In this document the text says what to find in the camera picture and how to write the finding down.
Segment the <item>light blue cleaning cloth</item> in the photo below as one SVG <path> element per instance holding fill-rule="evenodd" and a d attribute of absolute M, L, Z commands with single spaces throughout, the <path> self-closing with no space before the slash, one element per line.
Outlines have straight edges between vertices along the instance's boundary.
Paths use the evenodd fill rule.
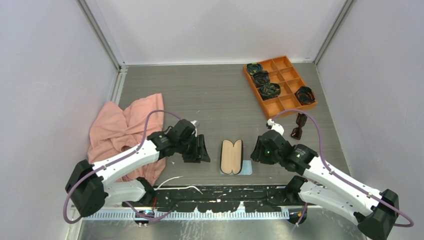
<path fill-rule="evenodd" d="M 251 160 L 243 160 L 241 164 L 241 170 L 237 176 L 250 176 L 253 173 L 252 161 Z"/>

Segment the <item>black glasses case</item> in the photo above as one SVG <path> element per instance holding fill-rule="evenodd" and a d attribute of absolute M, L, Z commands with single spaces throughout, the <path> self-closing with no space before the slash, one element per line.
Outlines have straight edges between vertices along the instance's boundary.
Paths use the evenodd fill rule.
<path fill-rule="evenodd" d="M 243 167 L 244 144 L 242 139 L 232 142 L 224 139 L 221 143 L 220 170 L 226 175 L 238 175 Z"/>

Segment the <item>brown tortoise sunglasses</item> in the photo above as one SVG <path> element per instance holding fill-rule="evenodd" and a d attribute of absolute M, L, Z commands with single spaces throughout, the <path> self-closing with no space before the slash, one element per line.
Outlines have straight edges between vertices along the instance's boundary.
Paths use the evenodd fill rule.
<path fill-rule="evenodd" d="M 295 127 L 290 136 L 295 140 L 300 140 L 303 134 L 302 128 L 305 126 L 308 117 L 304 113 L 298 113 L 295 123 L 297 127 Z"/>

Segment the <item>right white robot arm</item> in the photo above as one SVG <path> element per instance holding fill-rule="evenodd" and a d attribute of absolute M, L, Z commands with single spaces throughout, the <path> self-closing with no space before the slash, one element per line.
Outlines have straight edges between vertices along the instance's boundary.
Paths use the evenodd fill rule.
<path fill-rule="evenodd" d="M 399 217 L 394 211 L 399 207 L 399 196 L 394 191 L 380 191 L 351 178 L 323 163 L 313 149 L 303 144 L 291 145 L 275 130 L 258 136 L 250 157 L 296 173 L 286 186 L 288 203 L 305 202 L 326 208 L 351 221 L 372 240 L 386 240 Z"/>

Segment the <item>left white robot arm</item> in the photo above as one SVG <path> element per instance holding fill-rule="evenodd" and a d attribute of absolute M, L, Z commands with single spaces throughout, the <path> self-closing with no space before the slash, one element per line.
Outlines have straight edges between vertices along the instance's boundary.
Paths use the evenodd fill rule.
<path fill-rule="evenodd" d="M 180 154 L 185 163 L 210 162 L 205 137 L 197 133 L 194 121 L 179 120 L 166 131 L 153 132 L 139 145 L 105 160 L 78 162 L 65 185 L 65 201 L 71 201 L 82 218 L 125 201 L 148 207 L 155 190 L 146 178 L 119 179 L 174 154 Z"/>

